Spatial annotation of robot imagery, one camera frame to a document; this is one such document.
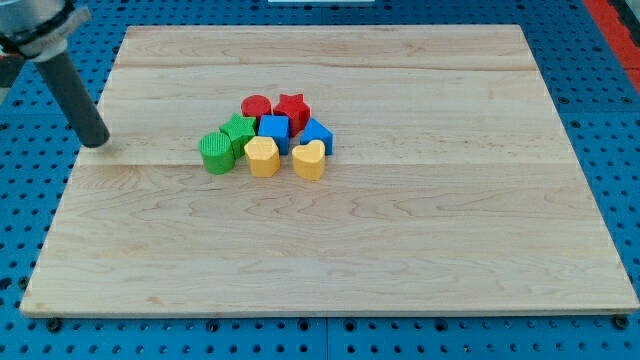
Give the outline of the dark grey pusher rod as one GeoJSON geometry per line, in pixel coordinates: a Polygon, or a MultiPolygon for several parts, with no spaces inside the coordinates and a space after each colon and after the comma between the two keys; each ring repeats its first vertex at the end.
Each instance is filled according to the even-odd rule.
{"type": "Polygon", "coordinates": [[[36,62],[35,67],[81,144],[97,148],[107,143],[110,138],[109,130],[69,53],[63,51],[46,61],[36,62]]]}

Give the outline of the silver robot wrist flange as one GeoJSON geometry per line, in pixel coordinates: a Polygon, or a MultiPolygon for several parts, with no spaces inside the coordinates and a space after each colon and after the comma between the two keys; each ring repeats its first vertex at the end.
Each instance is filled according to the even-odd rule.
{"type": "Polygon", "coordinates": [[[68,38],[91,20],[71,0],[1,0],[1,55],[47,61],[67,50],[68,38]]]}

